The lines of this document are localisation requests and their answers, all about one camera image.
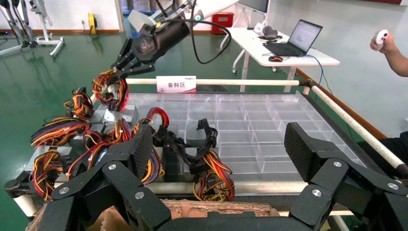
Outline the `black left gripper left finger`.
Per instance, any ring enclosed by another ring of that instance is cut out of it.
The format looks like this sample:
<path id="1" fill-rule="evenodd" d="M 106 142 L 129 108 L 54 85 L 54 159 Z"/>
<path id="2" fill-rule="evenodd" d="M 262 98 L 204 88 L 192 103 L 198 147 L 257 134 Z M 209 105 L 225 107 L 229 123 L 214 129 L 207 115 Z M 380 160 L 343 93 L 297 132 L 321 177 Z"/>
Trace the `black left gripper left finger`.
<path id="1" fill-rule="evenodd" d="M 141 182 L 153 148 L 150 125 L 134 137 L 112 145 L 90 170 L 57 187 L 44 210 L 40 231 L 85 231 L 106 209 L 115 206 L 138 231 L 156 231 L 171 220 L 167 206 Z"/>

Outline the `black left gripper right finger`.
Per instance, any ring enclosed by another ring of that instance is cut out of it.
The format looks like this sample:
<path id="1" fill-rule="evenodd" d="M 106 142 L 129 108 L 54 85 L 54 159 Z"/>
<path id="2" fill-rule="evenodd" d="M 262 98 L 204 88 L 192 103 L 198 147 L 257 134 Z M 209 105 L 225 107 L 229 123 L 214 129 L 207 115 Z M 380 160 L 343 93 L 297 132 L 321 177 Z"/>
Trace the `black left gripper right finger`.
<path id="1" fill-rule="evenodd" d="M 353 162 L 334 143 L 310 137 L 296 122 L 286 126 L 284 147 L 307 183 L 289 217 L 317 231 L 340 204 L 365 230 L 407 230 L 408 190 L 402 183 Z"/>

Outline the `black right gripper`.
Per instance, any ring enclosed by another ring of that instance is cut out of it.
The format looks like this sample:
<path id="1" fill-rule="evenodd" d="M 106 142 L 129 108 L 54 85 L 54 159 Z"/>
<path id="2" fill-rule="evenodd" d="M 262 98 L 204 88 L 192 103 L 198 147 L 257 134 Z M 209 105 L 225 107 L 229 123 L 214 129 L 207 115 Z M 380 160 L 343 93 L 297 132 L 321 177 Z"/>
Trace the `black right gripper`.
<path id="1" fill-rule="evenodd" d="M 110 86 L 128 76 L 154 71 L 154 63 L 189 34 L 187 24 L 175 20 L 153 35 L 142 34 L 135 40 L 126 38 L 116 61 L 111 65 L 115 72 L 106 85 Z"/>

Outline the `operator hand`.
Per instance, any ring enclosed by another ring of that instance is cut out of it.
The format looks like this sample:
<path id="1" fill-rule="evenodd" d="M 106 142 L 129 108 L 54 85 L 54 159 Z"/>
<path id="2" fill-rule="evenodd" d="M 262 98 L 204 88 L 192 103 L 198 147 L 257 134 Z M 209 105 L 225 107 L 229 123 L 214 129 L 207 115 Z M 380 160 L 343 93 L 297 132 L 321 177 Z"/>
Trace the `operator hand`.
<path id="1" fill-rule="evenodd" d="M 397 50 L 393 35 L 388 32 L 385 38 L 382 40 L 382 44 L 377 44 L 377 39 L 381 39 L 385 35 L 385 30 L 377 31 L 370 41 L 370 48 L 374 51 L 379 51 L 383 54 L 392 53 Z"/>

